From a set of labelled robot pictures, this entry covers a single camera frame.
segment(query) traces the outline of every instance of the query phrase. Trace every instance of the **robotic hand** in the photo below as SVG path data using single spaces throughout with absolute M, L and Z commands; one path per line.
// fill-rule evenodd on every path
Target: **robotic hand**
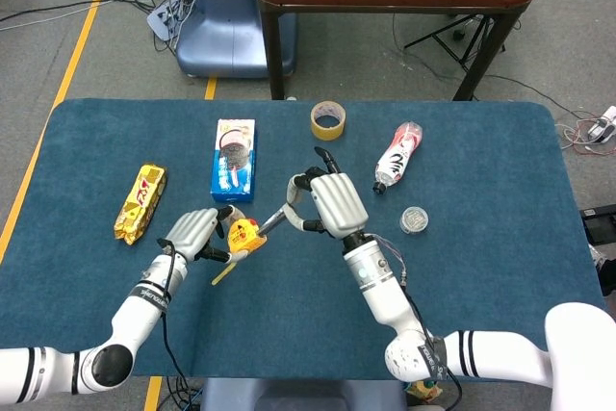
M 616 324 L 606 312 L 582 303 L 552 308 L 546 316 L 548 352 L 513 332 L 456 331 L 444 339 L 433 337 L 397 282 L 378 242 L 364 232 L 368 214 L 352 182 L 330 153 L 315 149 L 328 172 L 311 167 L 294 176 L 287 189 L 287 203 L 261 230 L 267 232 L 287 218 L 301 231 L 326 231 L 343 242 L 345 262 L 374 318 L 396 330 L 396 337 L 385 349 L 385 363 L 395 378 L 414 382 L 466 375 L 517 380 L 553 387 L 552 411 L 613 406 L 616 389 L 609 384 L 609 366 L 604 365 L 616 363 L 616 347 L 613 343 L 603 345 L 602 354 L 609 357 L 603 364 L 598 355 L 585 352 L 587 339 L 598 333 L 602 339 L 616 338 Z M 310 192 L 321 216 L 309 221 L 309 226 L 293 209 L 298 190 Z M 593 392 L 589 397 L 579 390 Z
M 73 353 L 50 347 L 0 349 L 0 405 L 33 401 L 50 394 L 92 394 L 121 385 L 131 374 L 135 356 L 171 298 L 186 279 L 189 263 L 199 258 L 231 263 L 247 251 L 230 253 L 210 246 L 221 223 L 243 217 L 232 206 L 203 209 L 182 216 L 167 237 L 164 253 L 154 259 L 112 319 L 113 334 L 101 346 Z

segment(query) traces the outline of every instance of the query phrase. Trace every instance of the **blue machine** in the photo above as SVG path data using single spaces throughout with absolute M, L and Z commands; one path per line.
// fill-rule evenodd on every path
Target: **blue machine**
M 296 15 L 280 16 L 283 71 L 295 69 Z M 257 0 L 197 0 L 176 48 L 182 71 L 200 77 L 268 77 Z

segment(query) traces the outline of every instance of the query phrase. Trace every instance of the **gray carpet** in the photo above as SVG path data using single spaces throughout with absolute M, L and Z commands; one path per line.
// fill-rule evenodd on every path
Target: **gray carpet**
M 73 1 L 80 0 L 0 0 L 0 15 Z M 53 14 L 22 16 L 0 27 Z M 0 224 L 8 216 L 84 17 L 80 13 L 0 32 Z M 398 41 L 410 41 L 446 21 L 442 16 L 397 15 Z M 601 114 L 614 104 L 616 94 L 615 22 L 616 0 L 534 0 L 522 17 L 521 30 L 509 37 L 507 52 L 489 72 L 522 80 L 570 109 Z M 299 26 L 298 65 L 288 81 L 289 94 L 298 98 L 446 99 L 462 75 L 434 42 L 409 54 L 398 52 L 390 15 L 306 14 Z M 200 98 L 204 90 L 203 79 L 182 75 L 168 52 L 154 51 L 144 15 L 127 5 L 108 5 L 99 10 L 68 97 Z M 574 122 L 548 99 L 513 83 L 486 78 L 476 94 L 482 99 L 534 100 L 545 104 L 554 118 Z M 223 80 L 217 97 L 269 98 L 268 83 Z M 486 130 L 499 130 L 498 122 Z M 579 208 L 616 202 L 613 158 L 569 151 L 564 158 Z M 615 246 L 604 250 L 616 258 Z M 616 300 L 610 303 L 616 308 Z M 106 395 L 47 398 L 5 409 L 138 410 L 146 387 L 145 378 L 133 378 Z M 549 391 L 538 387 L 468 384 L 458 409 L 548 410 L 549 402 Z

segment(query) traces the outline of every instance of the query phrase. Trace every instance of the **blue table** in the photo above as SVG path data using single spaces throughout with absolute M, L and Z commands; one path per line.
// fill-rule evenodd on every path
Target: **blue table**
M 256 118 L 256 195 L 242 209 L 262 221 L 288 179 L 319 165 L 327 147 L 371 216 L 367 230 L 405 253 L 409 289 L 429 328 L 514 330 L 545 347 L 543 320 L 564 301 L 603 306 L 553 121 L 532 103 L 348 102 L 345 133 L 319 142 L 313 102 L 73 100 L 52 115 L 4 263 L 0 347 L 92 347 L 158 254 L 156 238 L 209 195 L 217 119 Z M 423 143 L 401 182 L 372 193 L 374 164 L 396 127 L 415 120 Z M 135 245 L 113 224 L 143 163 L 168 167 L 165 193 Z M 409 205 L 430 217 L 407 236 Z M 306 200 L 300 211 L 315 217 Z M 214 239 L 215 244 L 223 242 Z M 171 303 L 170 343 L 185 373 L 210 377 L 387 379 L 393 331 L 376 324 L 324 235 L 288 223 L 220 285 L 199 261 Z M 395 259 L 392 267 L 399 270 Z M 173 374 L 158 327 L 135 374 Z

